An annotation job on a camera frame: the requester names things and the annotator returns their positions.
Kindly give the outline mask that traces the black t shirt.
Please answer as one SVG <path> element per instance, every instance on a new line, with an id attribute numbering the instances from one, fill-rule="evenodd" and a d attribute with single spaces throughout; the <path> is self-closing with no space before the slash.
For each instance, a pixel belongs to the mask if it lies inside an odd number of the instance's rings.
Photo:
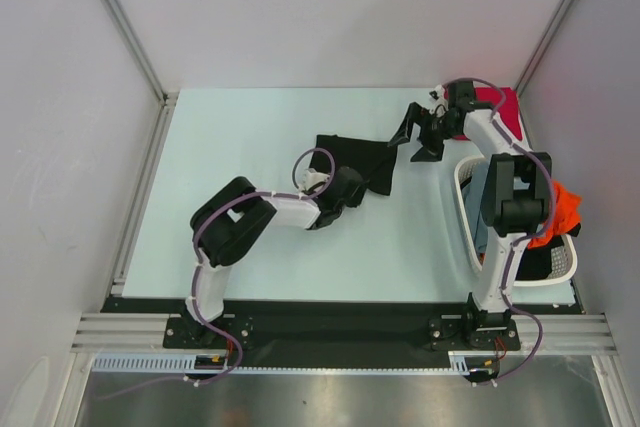
<path id="1" fill-rule="evenodd" d="M 318 134 L 315 147 L 328 151 L 335 169 L 349 167 L 360 174 L 368 190 L 382 196 L 390 196 L 393 173 L 397 160 L 397 148 L 386 142 Z"/>

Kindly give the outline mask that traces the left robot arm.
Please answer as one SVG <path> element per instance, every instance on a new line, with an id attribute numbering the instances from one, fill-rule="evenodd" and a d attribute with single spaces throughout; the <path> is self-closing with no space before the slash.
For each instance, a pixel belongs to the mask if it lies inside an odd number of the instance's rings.
<path id="1" fill-rule="evenodd" d="M 202 347 L 219 339 L 231 269 L 268 228 L 325 228 L 346 208 L 358 207 L 367 188 L 364 177 L 346 166 L 329 174 L 307 170 L 297 193 L 259 191 L 245 177 L 232 179 L 190 220 L 197 263 L 185 301 L 187 336 Z"/>

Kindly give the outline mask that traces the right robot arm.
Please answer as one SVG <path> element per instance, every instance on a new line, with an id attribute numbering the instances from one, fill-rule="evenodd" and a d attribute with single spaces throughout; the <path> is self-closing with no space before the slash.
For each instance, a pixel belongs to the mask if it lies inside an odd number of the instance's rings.
<path id="1" fill-rule="evenodd" d="M 459 78 L 434 90 L 446 102 L 444 112 L 409 104 L 391 138 L 399 146 L 418 138 L 414 162 L 438 162 L 445 141 L 470 140 L 488 161 L 479 213 L 488 228 L 487 247 L 478 280 L 468 296 L 458 335 L 473 350 L 489 350 L 516 333 L 512 291 L 517 268 L 530 241 L 543 236 L 555 216 L 551 158 L 533 152 L 513 136 L 500 117 L 507 100 L 480 101 L 476 78 Z"/>

